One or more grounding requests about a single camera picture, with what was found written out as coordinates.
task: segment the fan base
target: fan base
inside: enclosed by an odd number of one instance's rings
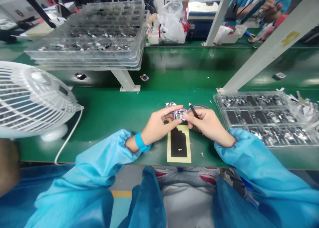
[[[62,124],[53,130],[41,134],[41,139],[45,142],[53,142],[64,137],[67,133],[67,125]]]

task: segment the blue wristband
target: blue wristband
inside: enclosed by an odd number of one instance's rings
[[[135,143],[141,152],[146,152],[151,148],[152,144],[150,144],[148,146],[145,145],[145,143],[143,142],[142,137],[141,137],[141,132],[139,132],[135,135]]]

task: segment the stacked trays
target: stacked trays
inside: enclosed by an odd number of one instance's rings
[[[268,148],[318,147],[319,135],[282,91],[218,93],[214,100],[225,128],[241,128]]]
[[[140,70],[149,16],[144,1],[88,4],[25,53],[53,69]]]

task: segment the knee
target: knee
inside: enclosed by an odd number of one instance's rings
[[[0,138],[0,197],[20,182],[19,154],[14,142]]]

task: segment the white fan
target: white fan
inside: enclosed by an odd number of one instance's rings
[[[83,109],[53,75],[30,65],[0,61],[0,137],[41,134],[44,141],[60,139],[67,132],[64,123],[77,111],[81,111],[80,119]]]

